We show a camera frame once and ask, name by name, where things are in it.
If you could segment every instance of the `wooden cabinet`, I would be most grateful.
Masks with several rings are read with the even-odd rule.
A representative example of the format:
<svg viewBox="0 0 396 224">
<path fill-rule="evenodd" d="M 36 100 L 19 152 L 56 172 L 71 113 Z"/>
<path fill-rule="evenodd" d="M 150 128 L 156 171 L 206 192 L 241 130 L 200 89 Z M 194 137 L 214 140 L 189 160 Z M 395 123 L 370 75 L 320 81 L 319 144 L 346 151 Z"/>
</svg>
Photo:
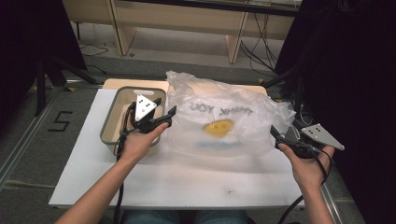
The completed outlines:
<svg viewBox="0 0 396 224">
<path fill-rule="evenodd" d="M 253 13 L 118 0 L 63 1 L 70 21 L 111 24 L 120 55 L 131 47 L 136 27 L 225 35 L 230 63 L 236 62 L 242 36 L 260 36 Z M 257 18 L 263 27 L 263 15 Z M 269 16 L 267 37 L 285 39 L 292 21 Z"/>
</svg>

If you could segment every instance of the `white triangular marker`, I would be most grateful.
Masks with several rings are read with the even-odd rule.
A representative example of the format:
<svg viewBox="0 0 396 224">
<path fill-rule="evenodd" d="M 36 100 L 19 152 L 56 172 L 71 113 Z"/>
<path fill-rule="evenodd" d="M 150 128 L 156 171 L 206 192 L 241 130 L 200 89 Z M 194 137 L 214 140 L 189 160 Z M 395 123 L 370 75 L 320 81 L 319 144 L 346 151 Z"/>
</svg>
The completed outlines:
<svg viewBox="0 0 396 224">
<path fill-rule="evenodd" d="M 136 111 L 134 114 L 134 120 L 139 121 L 144 118 L 149 112 L 157 107 L 157 104 L 150 101 L 143 95 L 137 95 L 136 100 Z"/>
<path fill-rule="evenodd" d="M 320 124 L 315 124 L 306 128 L 301 129 L 301 132 L 312 140 L 319 142 L 324 145 L 332 146 L 340 150 L 344 150 L 345 147 L 341 145 L 329 132 L 326 131 Z"/>
</svg>

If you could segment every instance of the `black cable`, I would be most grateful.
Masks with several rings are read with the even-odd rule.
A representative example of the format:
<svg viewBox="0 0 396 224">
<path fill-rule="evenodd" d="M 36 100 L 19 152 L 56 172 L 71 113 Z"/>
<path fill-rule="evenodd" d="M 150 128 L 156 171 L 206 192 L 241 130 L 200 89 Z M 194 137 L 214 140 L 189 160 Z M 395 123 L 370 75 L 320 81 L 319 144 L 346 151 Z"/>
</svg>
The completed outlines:
<svg viewBox="0 0 396 224">
<path fill-rule="evenodd" d="M 107 48 L 98 47 L 98 46 L 92 45 L 92 44 L 87 44 L 87 45 L 81 47 L 80 49 L 85 49 L 85 48 L 88 47 L 88 46 L 92 46 L 92 47 L 95 47 L 95 48 L 98 48 L 98 49 L 104 49 L 104 51 L 98 52 L 98 53 L 94 53 L 94 54 L 82 54 L 82 55 L 84 55 L 84 56 L 90 56 L 90 57 L 91 57 L 91 56 L 96 56 L 96 55 L 99 55 L 99 54 L 103 54 L 103 53 L 105 53 L 105 52 L 108 52 L 108 49 L 107 49 Z"/>
<path fill-rule="evenodd" d="M 87 67 L 94 67 L 94 68 L 100 70 L 103 74 L 107 74 L 107 72 L 105 70 L 101 69 L 100 67 L 98 67 L 96 65 L 89 64 L 89 65 L 87 65 Z"/>
<path fill-rule="evenodd" d="M 310 150 L 311 154 L 314 156 L 315 161 L 318 163 L 318 166 L 320 168 L 320 171 L 322 172 L 323 175 L 323 180 L 321 182 L 321 184 L 324 184 L 324 182 L 326 182 L 328 174 L 326 172 L 326 169 L 324 168 L 323 164 L 321 163 L 320 159 L 318 158 L 317 153 L 315 153 L 313 150 Z"/>
<path fill-rule="evenodd" d="M 256 20 L 257 27 L 259 28 L 260 39 L 262 39 L 262 42 L 264 43 L 264 46 L 265 46 L 265 54 L 267 55 L 268 62 L 270 63 L 271 68 L 274 69 L 274 67 L 272 66 L 271 60 L 274 62 L 274 64 L 276 64 L 277 58 L 274 55 L 274 53 L 270 50 L 270 48 L 268 46 L 268 42 L 267 42 L 268 41 L 267 40 L 267 23 L 268 23 L 269 16 L 268 16 L 268 14 L 264 15 L 263 28 L 260 27 L 259 20 L 257 19 L 256 13 L 254 14 L 254 18 Z"/>
<path fill-rule="evenodd" d="M 114 155 L 117 156 L 117 161 L 120 160 L 122 151 L 123 151 L 123 147 L 124 147 L 124 143 L 126 140 L 126 137 L 128 136 L 129 133 L 133 132 L 135 129 L 129 130 L 127 128 L 128 125 L 128 118 L 129 115 L 131 114 L 132 108 L 134 107 L 134 104 L 131 104 L 128 109 L 126 110 L 125 113 L 125 117 L 124 117 L 124 122 L 123 122 L 123 128 L 122 131 L 120 132 L 120 137 L 117 140 L 117 144 L 114 146 Z M 119 224 L 120 223 L 120 207 L 121 207 L 121 203 L 122 203 L 122 197 L 123 197 L 123 183 L 120 186 L 119 189 L 119 198 L 117 200 L 117 205 L 116 208 L 114 210 L 114 216 L 113 216 L 113 222 L 114 224 Z"/>
<path fill-rule="evenodd" d="M 261 65 L 264 65 L 265 67 L 267 67 L 268 69 L 270 69 L 272 72 L 274 72 L 274 69 L 272 69 L 267 63 L 265 63 L 262 59 L 260 59 L 257 55 L 255 55 L 250 49 L 248 49 L 248 47 L 245 45 L 245 43 L 243 41 L 241 41 L 241 46 L 243 48 L 245 48 L 245 50 L 248 52 L 248 57 L 250 59 L 250 67 L 253 69 L 253 66 L 251 64 L 251 61 L 254 61 L 256 63 L 259 63 Z"/>
<path fill-rule="evenodd" d="M 303 195 L 301 195 L 300 197 L 298 197 L 298 198 L 296 199 L 296 201 L 294 201 L 294 203 L 292 203 L 292 204 L 288 207 L 288 209 L 286 209 L 286 211 L 283 213 L 282 217 L 280 218 L 280 220 L 279 220 L 277 223 L 278 223 L 278 224 L 282 224 L 282 223 L 285 221 L 286 217 L 287 217 L 287 216 L 289 215 L 289 213 L 291 212 L 291 210 L 293 210 L 293 208 L 294 208 L 295 206 L 297 206 L 297 204 L 300 203 L 302 200 L 303 200 Z"/>
<path fill-rule="evenodd" d="M 251 55 L 248 55 L 248 53 L 247 53 L 243 48 L 241 48 L 241 50 L 244 52 L 244 54 L 245 54 L 246 56 L 249 57 L 249 59 L 250 59 L 250 68 L 251 68 L 253 71 L 255 71 L 255 72 L 257 72 L 257 73 L 259 73 L 259 74 L 261 74 L 261 75 L 264 75 L 264 76 L 276 77 L 276 76 L 271 76 L 271 75 L 262 73 L 262 72 L 260 72 L 259 70 L 256 70 L 256 69 L 253 67 L 253 65 L 251 64 L 251 61 L 253 61 L 253 62 L 255 62 L 255 63 L 259 63 L 259 64 L 261 64 L 261 63 L 260 63 L 259 61 L 256 61 L 254 58 L 252 58 Z"/>
</svg>

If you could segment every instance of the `yellow logo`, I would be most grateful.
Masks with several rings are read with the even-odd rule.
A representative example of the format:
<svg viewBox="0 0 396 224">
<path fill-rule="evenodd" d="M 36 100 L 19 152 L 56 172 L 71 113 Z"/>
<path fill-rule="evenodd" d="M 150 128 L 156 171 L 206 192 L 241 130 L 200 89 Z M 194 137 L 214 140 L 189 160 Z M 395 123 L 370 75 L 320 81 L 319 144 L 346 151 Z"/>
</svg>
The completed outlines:
<svg viewBox="0 0 396 224">
<path fill-rule="evenodd" d="M 216 137 L 224 137 L 230 130 L 233 129 L 233 122 L 229 119 L 221 119 L 209 124 L 206 124 L 204 131 Z"/>
</svg>

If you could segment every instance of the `person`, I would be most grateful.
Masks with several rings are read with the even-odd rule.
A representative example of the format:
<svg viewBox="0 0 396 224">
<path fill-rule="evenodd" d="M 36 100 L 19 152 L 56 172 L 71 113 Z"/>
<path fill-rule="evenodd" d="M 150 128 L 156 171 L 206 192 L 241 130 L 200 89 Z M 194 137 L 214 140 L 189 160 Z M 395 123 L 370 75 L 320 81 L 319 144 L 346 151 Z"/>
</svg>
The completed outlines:
<svg viewBox="0 0 396 224">
<path fill-rule="evenodd" d="M 147 154 L 149 147 L 166 128 L 167 123 L 158 126 L 151 133 L 129 133 L 124 150 L 117 161 L 78 201 L 69 208 L 56 223 L 94 223 L 101 220 L 111 200 L 117 193 L 127 175 L 134 169 L 137 163 Z M 322 198 L 320 186 L 323 179 L 322 172 L 315 160 L 302 160 L 286 145 L 280 144 L 279 148 L 289 158 L 292 166 L 293 176 L 304 197 L 306 212 L 309 223 L 327 224 L 332 223 L 329 209 Z M 332 156 L 333 147 L 325 147 L 323 150 Z M 329 168 L 330 160 L 323 152 L 318 155 L 325 168 Z M 137 213 L 127 211 L 125 213 L 125 223 L 178 223 L 176 211 L 157 211 L 150 214 L 149 211 Z M 198 223 L 219 224 L 219 223 L 247 223 L 246 211 L 204 211 L 198 213 L 196 220 Z"/>
</svg>

